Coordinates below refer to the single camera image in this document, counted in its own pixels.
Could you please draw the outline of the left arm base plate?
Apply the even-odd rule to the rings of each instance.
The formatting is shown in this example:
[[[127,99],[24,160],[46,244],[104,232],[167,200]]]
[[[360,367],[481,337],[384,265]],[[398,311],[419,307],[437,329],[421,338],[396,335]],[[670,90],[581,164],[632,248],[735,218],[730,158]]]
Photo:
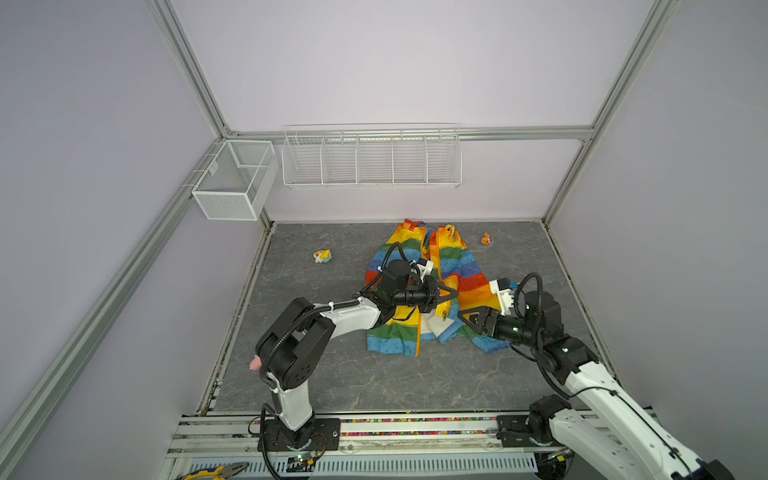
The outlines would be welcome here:
[[[258,450],[268,452],[336,451],[341,440],[339,418],[311,418],[297,431],[290,430],[279,419],[268,418],[260,428]]]

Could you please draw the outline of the rainbow striped jacket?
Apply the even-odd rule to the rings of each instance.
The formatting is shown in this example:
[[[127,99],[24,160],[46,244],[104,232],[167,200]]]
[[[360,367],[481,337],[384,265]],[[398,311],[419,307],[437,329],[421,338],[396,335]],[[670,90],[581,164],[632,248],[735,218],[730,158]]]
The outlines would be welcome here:
[[[395,259],[425,259],[433,263],[430,275],[440,284],[458,292],[456,299],[440,304],[430,313],[415,307],[399,307],[394,318],[367,332],[367,349],[382,354],[416,357],[421,344],[436,340],[445,344],[466,338],[486,354],[506,350],[508,344],[473,332],[458,318],[464,309],[500,307],[497,295],[482,272],[474,254],[452,225],[429,226],[406,220],[374,255],[366,269],[371,282],[387,263]]]

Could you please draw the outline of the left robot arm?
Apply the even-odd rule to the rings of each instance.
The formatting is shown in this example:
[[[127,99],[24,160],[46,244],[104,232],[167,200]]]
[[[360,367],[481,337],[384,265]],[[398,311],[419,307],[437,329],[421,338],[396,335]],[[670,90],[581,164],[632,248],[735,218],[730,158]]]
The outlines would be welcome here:
[[[448,306],[459,292],[432,275],[433,263],[410,260],[399,242],[385,253],[373,278],[351,300],[312,303],[293,299],[262,335],[249,369],[268,387],[272,402],[259,422],[262,449],[307,449],[340,432],[339,420],[318,420],[310,403],[308,381],[329,342],[356,331],[378,328],[404,307],[408,317]]]

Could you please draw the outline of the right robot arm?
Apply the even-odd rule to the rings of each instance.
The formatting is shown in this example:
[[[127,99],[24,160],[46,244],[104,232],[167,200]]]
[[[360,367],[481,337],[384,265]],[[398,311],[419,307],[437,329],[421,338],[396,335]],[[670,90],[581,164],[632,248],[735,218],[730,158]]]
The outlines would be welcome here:
[[[543,288],[510,289],[505,279],[491,291],[498,307],[461,310],[475,333],[529,349],[553,394],[531,405],[531,441],[559,443],[607,479],[730,479],[718,460],[706,461],[666,431],[615,380],[597,354],[568,334],[557,300]]]

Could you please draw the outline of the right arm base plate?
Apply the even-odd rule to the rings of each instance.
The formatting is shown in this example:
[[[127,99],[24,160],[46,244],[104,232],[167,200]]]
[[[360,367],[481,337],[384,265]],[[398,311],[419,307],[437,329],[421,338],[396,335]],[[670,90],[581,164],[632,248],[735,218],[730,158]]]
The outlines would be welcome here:
[[[564,447],[553,434],[553,420],[538,414],[498,415],[496,438],[504,448]]]

